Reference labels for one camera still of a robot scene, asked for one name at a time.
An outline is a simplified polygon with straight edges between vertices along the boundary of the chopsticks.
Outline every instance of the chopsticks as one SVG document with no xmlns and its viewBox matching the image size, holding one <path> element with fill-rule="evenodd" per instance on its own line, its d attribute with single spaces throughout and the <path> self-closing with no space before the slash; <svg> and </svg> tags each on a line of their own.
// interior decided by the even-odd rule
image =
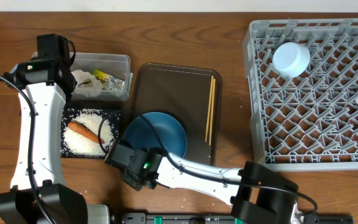
<svg viewBox="0 0 358 224">
<path fill-rule="evenodd" d="M 212 142 L 212 124 L 214 118 L 214 102 L 215 102 L 215 78 L 211 76 L 211 88 L 209 89 L 209 103 L 208 103 L 208 115 L 205 129 L 205 142 L 208 139 L 208 128 L 209 128 L 209 145 Z"/>
</svg>

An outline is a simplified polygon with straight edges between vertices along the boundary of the plastic crate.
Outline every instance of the plastic crate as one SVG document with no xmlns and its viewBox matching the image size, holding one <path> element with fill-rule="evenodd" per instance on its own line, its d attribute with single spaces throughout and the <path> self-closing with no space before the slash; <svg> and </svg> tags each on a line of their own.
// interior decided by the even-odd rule
<svg viewBox="0 0 358 224">
<path fill-rule="evenodd" d="M 272 66 L 285 42 L 311 54 L 287 81 Z M 242 46 L 254 161 L 279 171 L 358 169 L 358 19 L 253 21 Z"/>
<path fill-rule="evenodd" d="M 126 55 L 116 54 L 97 54 L 97 53 L 76 53 L 73 65 L 70 70 L 82 70 L 92 73 L 98 69 L 104 73 L 124 80 L 124 88 L 122 90 L 102 90 L 101 94 L 95 97 L 87 97 L 85 95 L 74 92 L 72 100 L 101 100 L 101 101 L 126 101 L 129 99 L 132 85 L 131 60 Z"/>
</svg>

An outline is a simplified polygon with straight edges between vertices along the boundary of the wooden table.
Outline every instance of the wooden table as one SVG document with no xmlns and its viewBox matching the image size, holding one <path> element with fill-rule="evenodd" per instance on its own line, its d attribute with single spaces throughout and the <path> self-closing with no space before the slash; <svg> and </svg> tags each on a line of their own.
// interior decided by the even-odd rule
<svg viewBox="0 0 358 224">
<path fill-rule="evenodd" d="M 42 13 L 0 12 L 0 73 L 36 51 L 35 38 L 58 33 L 78 52 L 126 54 L 136 73 L 147 62 L 216 70 L 223 78 L 221 122 L 215 165 L 243 167 L 252 160 L 250 99 L 241 41 L 251 21 L 288 18 L 344 18 L 358 14 L 307 13 Z M 0 193 L 13 176 L 20 135 L 17 93 L 0 83 Z M 116 212 L 229 213 L 219 200 L 183 189 L 136 192 L 101 160 L 63 159 L 67 186 L 88 203 L 110 204 Z M 284 173 L 314 198 L 320 213 L 348 213 L 358 223 L 358 171 Z M 311 208 L 300 201 L 303 209 Z"/>
</svg>

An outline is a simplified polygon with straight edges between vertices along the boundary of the clear plastic container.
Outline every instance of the clear plastic container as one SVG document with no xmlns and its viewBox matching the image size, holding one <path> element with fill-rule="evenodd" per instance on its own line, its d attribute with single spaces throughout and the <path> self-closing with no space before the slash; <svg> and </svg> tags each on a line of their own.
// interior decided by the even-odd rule
<svg viewBox="0 0 358 224">
<path fill-rule="evenodd" d="M 131 60 L 126 55 L 97 54 L 97 53 L 76 53 L 74 64 L 70 67 L 71 71 L 82 70 L 92 73 L 98 69 L 104 73 L 112 75 L 124 81 L 122 90 L 102 90 L 101 94 L 94 97 L 72 93 L 71 100 L 103 100 L 103 101 L 126 101 L 129 99 L 132 85 L 132 73 L 130 68 Z"/>
</svg>

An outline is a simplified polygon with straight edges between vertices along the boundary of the orange carrot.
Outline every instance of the orange carrot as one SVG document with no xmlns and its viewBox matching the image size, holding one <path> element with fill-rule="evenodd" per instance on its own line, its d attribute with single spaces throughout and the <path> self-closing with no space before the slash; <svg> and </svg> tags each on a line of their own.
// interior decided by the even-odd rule
<svg viewBox="0 0 358 224">
<path fill-rule="evenodd" d="M 93 133 L 86 127 L 82 126 L 82 124 L 75 122 L 75 121 L 70 121 L 67 126 L 74 132 L 86 137 L 87 139 L 89 139 L 95 143 L 99 143 L 98 136 L 95 135 L 95 133 Z"/>
</svg>

